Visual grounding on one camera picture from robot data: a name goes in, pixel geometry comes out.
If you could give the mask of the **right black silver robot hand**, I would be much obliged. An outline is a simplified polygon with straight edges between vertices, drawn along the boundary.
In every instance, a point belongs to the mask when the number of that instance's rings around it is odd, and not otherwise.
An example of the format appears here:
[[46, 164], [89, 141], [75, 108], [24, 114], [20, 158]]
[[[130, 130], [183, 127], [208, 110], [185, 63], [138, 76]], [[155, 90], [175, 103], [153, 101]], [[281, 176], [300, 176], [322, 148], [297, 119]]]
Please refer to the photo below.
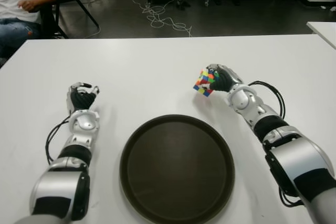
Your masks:
[[229, 67], [220, 64], [210, 64], [208, 70], [218, 73], [218, 78], [212, 83], [201, 84], [203, 89], [229, 92], [234, 85], [243, 84], [243, 80]]

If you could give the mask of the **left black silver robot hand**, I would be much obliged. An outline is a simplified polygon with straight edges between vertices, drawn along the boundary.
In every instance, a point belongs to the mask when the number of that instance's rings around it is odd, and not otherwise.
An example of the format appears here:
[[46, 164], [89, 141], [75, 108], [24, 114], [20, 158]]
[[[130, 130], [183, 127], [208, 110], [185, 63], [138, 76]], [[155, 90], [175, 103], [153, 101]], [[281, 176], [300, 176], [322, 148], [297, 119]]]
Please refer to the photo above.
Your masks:
[[98, 86], [84, 82], [72, 84], [67, 92], [67, 111], [73, 114], [77, 110], [88, 110], [94, 103], [100, 90]]

